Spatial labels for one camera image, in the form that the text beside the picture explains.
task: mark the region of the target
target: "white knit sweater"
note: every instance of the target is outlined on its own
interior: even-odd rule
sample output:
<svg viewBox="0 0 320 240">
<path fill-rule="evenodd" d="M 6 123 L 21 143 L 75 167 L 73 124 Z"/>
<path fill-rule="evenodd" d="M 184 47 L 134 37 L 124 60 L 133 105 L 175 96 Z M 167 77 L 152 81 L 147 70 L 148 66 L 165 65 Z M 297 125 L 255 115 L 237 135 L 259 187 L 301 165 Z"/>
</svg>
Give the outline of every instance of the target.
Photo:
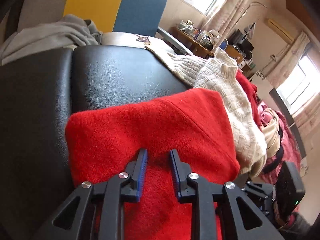
<svg viewBox="0 0 320 240">
<path fill-rule="evenodd" d="M 208 60 L 173 55 L 152 45 L 146 45 L 146 48 L 186 84 L 220 93 L 231 124 L 240 171 L 257 176 L 266 163 L 267 144 L 253 120 L 249 100 L 236 80 L 235 60 L 220 48 L 215 51 L 214 58 Z"/>
</svg>

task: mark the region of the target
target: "curtain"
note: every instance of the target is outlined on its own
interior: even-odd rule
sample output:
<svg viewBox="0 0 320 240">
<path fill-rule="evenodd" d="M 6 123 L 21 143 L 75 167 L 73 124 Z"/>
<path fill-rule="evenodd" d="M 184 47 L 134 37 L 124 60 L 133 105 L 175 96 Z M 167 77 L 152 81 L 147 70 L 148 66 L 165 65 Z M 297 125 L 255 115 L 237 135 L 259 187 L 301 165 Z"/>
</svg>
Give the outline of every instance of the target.
<svg viewBox="0 0 320 240">
<path fill-rule="evenodd" d="M 264 73 L 271 85 L 277 89 L 291 74 L 310 43 L 307 34 L 302 32 L 280 62 L 268 73 Z"/>
<path fill-rule="evenodd" d="M 208 13 L 201 30 L 215 30 L 221 34 L 220 42 L 214 49 L 219 47 L 222 41 L 228 37 L 235 23 L 240 19 L 246 9 L 249 0 L 226 0 L 224 5 L 214 6 Z"/>
<path fill-rule="evenodd" d="M 302 138 L 312 133 L 320 125 L 320 94 L 311 98 L 293 115 L 293 119 Z"/>
</svg>

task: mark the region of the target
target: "metal screw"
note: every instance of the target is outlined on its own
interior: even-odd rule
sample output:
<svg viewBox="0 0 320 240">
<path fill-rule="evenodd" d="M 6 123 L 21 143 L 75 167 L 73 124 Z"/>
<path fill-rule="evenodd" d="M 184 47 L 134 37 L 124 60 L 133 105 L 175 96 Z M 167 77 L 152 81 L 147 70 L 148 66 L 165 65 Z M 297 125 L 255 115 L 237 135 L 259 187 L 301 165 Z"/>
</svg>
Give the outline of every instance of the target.
<svg viewBox="0 0 320 240">
<path fill-rule="evenodd" d="M 119 173 L 119 178 L 121 179 L 126 179 L 127 177 L 129 177 L 129 174 L 126 172 L 121 172 Z"/>
<path fill-rule="evenodd" d="M 91 182 L 90 181 L 84 181 L 84 182 L 82 182 L 81 187 L 89 188 L 89 187 L 91 187 Z"/>
<path fill-rule="evenodd" d="M 228 189 L 234 189 L 236 187 L 236 185 L 233 182 L 229 181 L 226 183 L 226 187 Z"/>
<path fill-rule="evenodd" d="M 190 174 L 189 174 L 189 178 L 190 178 L 190 179 L 198 179 L 198 178 L 199 178 L 199 175 L 198 175 L 197 173 L 194 173 L 194 172 L 193 172 L 193 173 L 190 173 Z"/>
</svg>

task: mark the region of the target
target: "black leather sofa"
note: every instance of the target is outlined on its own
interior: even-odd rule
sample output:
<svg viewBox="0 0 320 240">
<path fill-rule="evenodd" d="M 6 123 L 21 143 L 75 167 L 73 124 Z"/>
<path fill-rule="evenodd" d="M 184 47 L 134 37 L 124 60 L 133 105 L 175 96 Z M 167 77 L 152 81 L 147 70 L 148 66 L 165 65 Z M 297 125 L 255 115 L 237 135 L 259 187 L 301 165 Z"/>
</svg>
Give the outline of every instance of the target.
<svg viewBox="0 0 320 240">
<path fill-rule="evenodd" d="M 188 89 L 145 49 L 85 46 L 23 57 L 0 71 L 0 239 L 29 239 L 74 189 L 72 113 Z"/>
</svg>

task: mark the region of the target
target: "air conditioner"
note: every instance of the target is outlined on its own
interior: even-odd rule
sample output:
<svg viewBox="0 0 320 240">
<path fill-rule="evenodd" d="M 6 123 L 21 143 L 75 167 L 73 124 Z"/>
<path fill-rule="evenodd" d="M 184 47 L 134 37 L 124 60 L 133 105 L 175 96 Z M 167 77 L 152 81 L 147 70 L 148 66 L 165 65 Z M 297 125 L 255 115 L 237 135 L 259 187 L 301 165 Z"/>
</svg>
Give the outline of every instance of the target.
<svg viewBox="0 0 320 240">
<path fill-rule="evenodd" d="M 290 36 L 289 33 L 281 26 L 279 23 L 277 23 L 275 20 L 272 19 L 266 19 L 267 26 L 273 30 L 276 34 L 278 34 L 286 43 L 292 44 L 294 41 L 294 38 Z"/>
</svg>

